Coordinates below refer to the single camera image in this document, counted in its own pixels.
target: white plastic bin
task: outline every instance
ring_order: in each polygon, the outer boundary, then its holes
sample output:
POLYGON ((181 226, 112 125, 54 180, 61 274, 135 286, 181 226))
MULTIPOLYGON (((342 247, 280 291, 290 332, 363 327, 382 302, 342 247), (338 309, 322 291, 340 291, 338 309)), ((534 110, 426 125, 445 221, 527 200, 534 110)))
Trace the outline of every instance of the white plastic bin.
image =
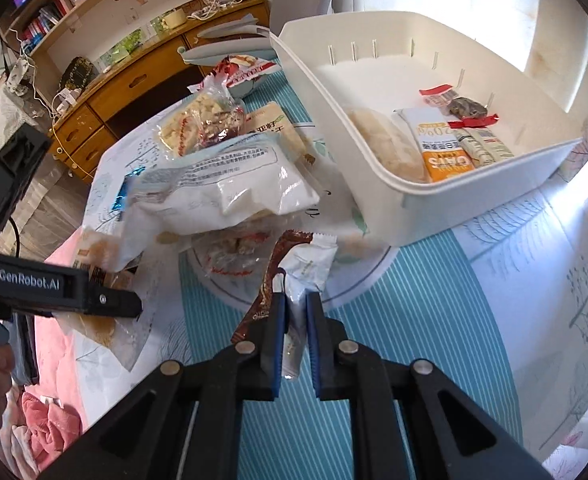
POLYGON ((580 140, 580 126, 535 82, 471 38, 420 14, 315 16, 286 23, 271 42, 370 231, 393 246, 534 189, 580 140), (391 117, 394 109, 424 105, 419 89, 441 84, 497 113, 500 120, 491 129, 517 156, 442 182, 415 184, 383 168, 343 109, 372 108, 391 117))

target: metal bolt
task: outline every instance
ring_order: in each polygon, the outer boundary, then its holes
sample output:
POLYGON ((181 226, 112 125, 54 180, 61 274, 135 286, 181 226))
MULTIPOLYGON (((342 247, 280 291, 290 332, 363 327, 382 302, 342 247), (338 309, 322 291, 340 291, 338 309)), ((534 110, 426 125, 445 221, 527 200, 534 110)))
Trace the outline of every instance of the metal bolt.
POLYGON ((181 371, 181 364, 177 361, 165 361, 161 365, 163 375, 176 375, 179 371, 181 371))
POLYGON ((239 354, 249 355, 256 349, 256 345, 251 341, 240 341, 236 343, 236 351, 239 354))
POLYGON ((427 361, 427 359, 418 359, 413 364, 414 371, 420 375, 429 375, 434 371, 434 365, 427 361))
POLYGON ((338 343, 338 349, 344 354, 351 355, 356 354, 359 351, 359 344, 349 339, 344 339, 338 343))

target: wooden desk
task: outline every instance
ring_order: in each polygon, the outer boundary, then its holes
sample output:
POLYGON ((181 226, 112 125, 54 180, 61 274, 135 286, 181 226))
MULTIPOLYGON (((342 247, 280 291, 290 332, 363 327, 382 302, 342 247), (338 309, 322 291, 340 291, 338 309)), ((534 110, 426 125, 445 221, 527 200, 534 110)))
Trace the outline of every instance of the wooden desk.
POLYGON ((260 25, 269 27, 267 1, 248 0, 206 22, 187 20, 184 25, 148 40, 109 72, 94 79, 77 104, 56 121, 51 131, 52 136, 55 131, 55 136, 50 153, 85 182, 91 182, 100 157, 117 140, 107 121, 146 92, 189 68, 176 52, 179 46, 193 48, 209 43, 211 40, 199 43, 197 35, 201 30, 238 20, 248 13, 260 25))

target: striped cloth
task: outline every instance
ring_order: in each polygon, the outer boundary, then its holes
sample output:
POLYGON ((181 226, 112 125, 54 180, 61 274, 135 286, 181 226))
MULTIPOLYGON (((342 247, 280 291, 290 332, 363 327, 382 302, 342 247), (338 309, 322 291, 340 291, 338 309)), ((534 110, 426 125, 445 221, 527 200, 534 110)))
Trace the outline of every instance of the striped cloth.
MULTIPOLYGON (((284 74, 245 98, 248 110, 277 101, 293 123, 309 121, 284 74)), ((187 336, 196 362, 229 344, 242 314, 202 285, 180 260, 187 336)), ((331 310, 347 334, 401 363, 430 359, 519 442, 519 405, 501 336, 468 259, 451 231, 399 250, 385 274, 331 310)), ((277 402, 247 402, 239 452, 242 480, 351 479, 349 405, 314 397, 309 360, 277 402)))

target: pink blanket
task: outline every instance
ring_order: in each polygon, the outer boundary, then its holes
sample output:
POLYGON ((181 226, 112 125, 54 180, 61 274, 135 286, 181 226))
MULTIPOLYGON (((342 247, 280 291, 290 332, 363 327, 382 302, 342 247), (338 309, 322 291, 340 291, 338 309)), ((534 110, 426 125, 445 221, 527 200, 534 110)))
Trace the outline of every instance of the pink blanket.
MULTIPOLYGON (((46 259, 46 262, 69 266, 79 234, 80 231, 77 230, 46 259)), ((54 318, 36 317, 34 326, 40 384, 27 386, 25 390, 36 399, 40 399, 41 396, 60 399, 64 410, 80 420, 80 427, 76 430, 77 434, 80 434, 82 430, 87 429, 88 424, 78 389, 74 335, 65 335, 54 318)))
POLYGON ((42 471, 76 441, 80 418, 27 392, 22 394, 22 409, 31 432, 31 452, 42 471))

